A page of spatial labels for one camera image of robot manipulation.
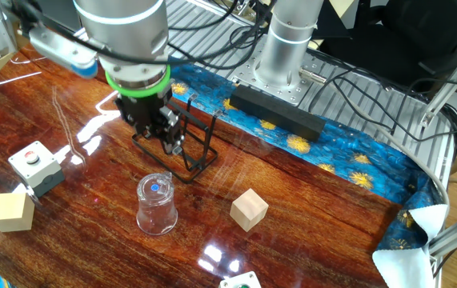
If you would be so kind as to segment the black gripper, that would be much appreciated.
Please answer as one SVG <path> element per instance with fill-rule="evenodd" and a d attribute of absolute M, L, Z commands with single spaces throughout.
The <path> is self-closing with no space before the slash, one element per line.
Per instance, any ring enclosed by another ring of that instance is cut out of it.
<path fill-rule="evenodd" d="M 175 113 L 167 104 L 172 97 L 171 89 L 143 98 L 121 94 L 114 103 L 121 118 L 134 128 L 135 134 L 150 138 L 162 138 L 166 154 L 177 154 L 184 140 L 181 132 L 180 113 Z"/>

